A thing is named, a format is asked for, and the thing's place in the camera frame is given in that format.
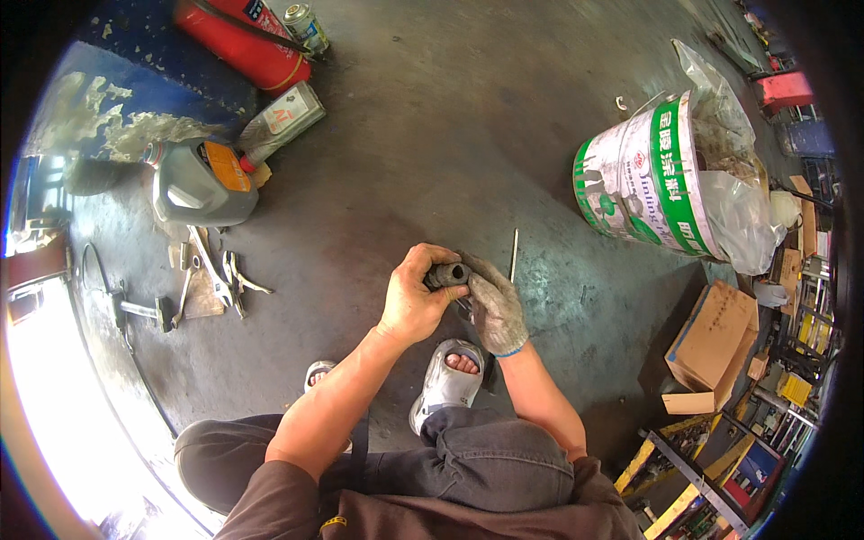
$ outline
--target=gloved hand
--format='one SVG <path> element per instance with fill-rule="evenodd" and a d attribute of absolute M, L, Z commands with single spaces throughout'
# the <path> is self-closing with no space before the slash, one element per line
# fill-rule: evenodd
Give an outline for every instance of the gloved hand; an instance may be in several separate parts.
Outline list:
<path fill-rule="evenodd" d="M 487 351 L 499 358 L 522 349 L 528 328 L 516 287 L 492 263 L 457 251 L 473 274 L 468 278 L 474 326 Z"/>

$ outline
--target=sandal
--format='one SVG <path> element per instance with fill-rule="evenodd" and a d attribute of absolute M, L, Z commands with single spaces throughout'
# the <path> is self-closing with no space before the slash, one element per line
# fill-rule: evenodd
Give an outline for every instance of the sandal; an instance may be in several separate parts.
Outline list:
<path fill-rule="evenodd" d="M 313 363 L 309 369 L 306 370 L 306 380 L 303 381 L 303 393 L 308 394 L 309 391 L 312 390 L 312 385 L 309 384 L 312 377 L 318 373 L 329 373 L 334 367 L 336 367 L 336 363 L 329 360 L 319 360 Z"/>
<path fill-rule="evenodd" d="M 449 354 L 469 357 L 480 371 L 472 374 L 453 369 L 444 363 Z M 423 422 L 444 407 L 471 407 L 483 382 L 485 369 L 483 353 L 474 343 L 456 339 L 442 342 L 432 353 L 423 390 L 408 414 L 411 431 L 420 435 Z"/>

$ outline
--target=gray jeans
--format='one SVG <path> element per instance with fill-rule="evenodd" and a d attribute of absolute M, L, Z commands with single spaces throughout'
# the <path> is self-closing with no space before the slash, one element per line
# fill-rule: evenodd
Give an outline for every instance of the gray jeans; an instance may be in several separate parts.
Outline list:
<path fill-rule="evenodd" d="M 184 429 L 175 462 L 186 488 L 227 514 L 252 474 L 282 415 L 231 422 L 204 420 Z M 484 511 L 542 510 L 566 505 L 573 465 L 555 439 L 534 423 L 492 410 L 447 407 L 430 416 L 420 438 L 425 448 L 368 454 L 368 495 L 432 497 Z M 322 494 L 348 487 L 348 454 L 322 476 Z"/>

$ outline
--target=gray plastic jug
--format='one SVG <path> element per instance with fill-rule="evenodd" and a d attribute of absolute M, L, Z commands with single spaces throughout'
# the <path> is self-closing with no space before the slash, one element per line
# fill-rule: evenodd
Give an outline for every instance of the gray plastic jug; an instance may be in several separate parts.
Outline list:
<path fill-rule="evenodd" d="M 258 202 L 255 182 L 224 144 L 204 138 L 154 141 L 143 160 L 156 169 L 153 207 L 162 221 L 232 226 L 246 221 Z"/>

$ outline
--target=green and white bucket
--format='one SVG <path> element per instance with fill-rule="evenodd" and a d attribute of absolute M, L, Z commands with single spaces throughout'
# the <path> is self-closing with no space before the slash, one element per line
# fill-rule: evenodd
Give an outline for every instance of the green and white bucket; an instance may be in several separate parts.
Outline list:
<path fill-rule="evenodd" d="M 702 207 L 689 91 L 585 142 L 573 189 L 602 234 L 726 260 Z"/>

